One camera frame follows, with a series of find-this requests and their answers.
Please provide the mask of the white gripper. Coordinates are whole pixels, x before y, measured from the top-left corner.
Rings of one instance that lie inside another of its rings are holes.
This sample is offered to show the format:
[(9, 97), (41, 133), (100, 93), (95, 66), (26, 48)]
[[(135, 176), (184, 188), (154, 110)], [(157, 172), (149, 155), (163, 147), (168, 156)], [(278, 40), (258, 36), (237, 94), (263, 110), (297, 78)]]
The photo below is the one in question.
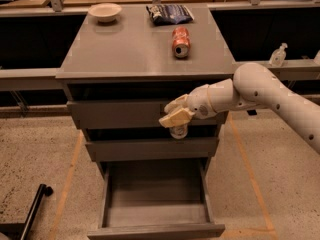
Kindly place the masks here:
[(198, 119), (206, 119), (212, 109), (208, 99), (209, 85), (202, 85), (192, 90), (188, 95), (184, 94), (171, 101), (164, 107), (166, 116), (159, 119), (164, 128), (172, 128), (188, 124), (193, 116)]

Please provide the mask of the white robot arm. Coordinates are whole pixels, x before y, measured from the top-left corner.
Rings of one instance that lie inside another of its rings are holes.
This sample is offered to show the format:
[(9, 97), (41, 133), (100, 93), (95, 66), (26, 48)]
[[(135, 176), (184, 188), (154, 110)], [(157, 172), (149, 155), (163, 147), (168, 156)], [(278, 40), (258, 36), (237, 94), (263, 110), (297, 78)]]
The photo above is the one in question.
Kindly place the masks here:
[(194, 118), (257, 107), (271, 109), (320, 153), (320, 106), (288, 89), (258, 63), (245, 63), (232, 78), (202, 85), (171, 101), (159, 123), (165, 128), (185, 127)]

